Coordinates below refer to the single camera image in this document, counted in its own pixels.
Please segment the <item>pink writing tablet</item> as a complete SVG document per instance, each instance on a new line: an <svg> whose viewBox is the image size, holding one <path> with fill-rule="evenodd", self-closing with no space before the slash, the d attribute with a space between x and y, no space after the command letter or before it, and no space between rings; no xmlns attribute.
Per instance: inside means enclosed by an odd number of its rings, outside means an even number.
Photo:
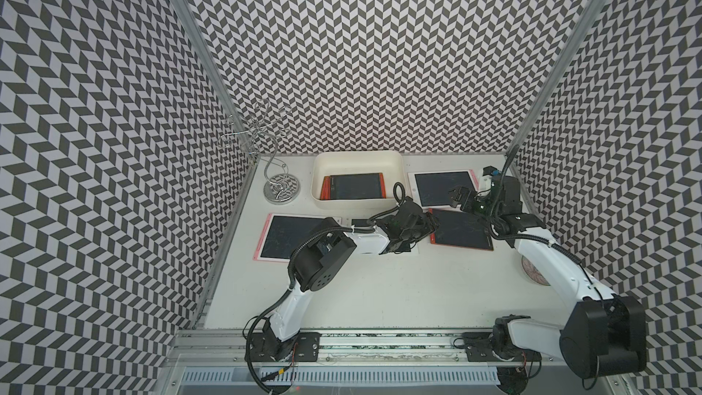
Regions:
<svg viewBox="0 0 702 395"><path fill-rule="evenodd" d="M408 174L411 197L422 208L451 208L450 191L465 187L475 191L477 181L472 170L412 172Z"/></svg>
<svg viewBox="0 0 702 395"><path fill-rule="evenodd" d="M309 236L324 217L268 215L253 259L258 262L286 263L293 250Z"/></svg>

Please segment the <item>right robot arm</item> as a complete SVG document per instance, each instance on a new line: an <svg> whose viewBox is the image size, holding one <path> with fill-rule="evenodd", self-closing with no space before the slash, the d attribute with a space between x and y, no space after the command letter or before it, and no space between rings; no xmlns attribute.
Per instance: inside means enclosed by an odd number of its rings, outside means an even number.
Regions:
<svg viewBox="0 0 702 395"><path fill-rule="evenodd" d="M529 261L570 310L563 326L529 316L497 318L490 347L498 360L531 351L564 361L582 380L646 368L644 306L597 280L539 216L523 210L516 177L487 166L479 188L455 187L449 199L451 207L484 221L492 239L507 242Z"/></svg>

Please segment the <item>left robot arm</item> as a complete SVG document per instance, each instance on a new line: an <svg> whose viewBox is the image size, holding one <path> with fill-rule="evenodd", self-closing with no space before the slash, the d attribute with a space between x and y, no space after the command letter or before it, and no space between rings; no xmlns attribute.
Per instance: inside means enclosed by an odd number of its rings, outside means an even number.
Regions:
<svg viewBox="0 0 702 395"><path fill-rule="evenodd" d="M247 325L245 363L255 384L267 394L287 389L270 381L294 367L297 347L305 345L302 322L314 294L325 288L355 252L370 255L411 252L434 234L439 220L393 186L396 205L365 220L362 226L340 225L328 217L292 251L283 295Z"/></svg>

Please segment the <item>white plastic storage box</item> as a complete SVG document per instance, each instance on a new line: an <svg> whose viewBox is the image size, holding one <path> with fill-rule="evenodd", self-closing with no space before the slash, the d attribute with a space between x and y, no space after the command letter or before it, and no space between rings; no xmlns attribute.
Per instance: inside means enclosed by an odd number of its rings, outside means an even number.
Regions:
<svg viewBox="0 0 702 395"><path fill-rule="evenodd" d="M389 196L387 199L320 199L324 177L367 173L382 173L386 194ZM392 190L397 182L404 186L407 194L411 193L404 160L399 152L326 152L314 159L310 192L314 204L322 210L391 208L396 205Z"/></svg>

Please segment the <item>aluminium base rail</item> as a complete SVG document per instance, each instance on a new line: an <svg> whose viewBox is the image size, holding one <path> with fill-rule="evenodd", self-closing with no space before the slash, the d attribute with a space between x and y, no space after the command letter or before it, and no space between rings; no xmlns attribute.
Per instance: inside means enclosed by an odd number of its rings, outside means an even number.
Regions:
<svg viewBox="0 0 702 395"><path fill-rule="evenodd" d="M563 360L499 358L484 329L314 329L288 358L239 330L175 337L155 394L634 394L628 376L582 380Z"/></svg>

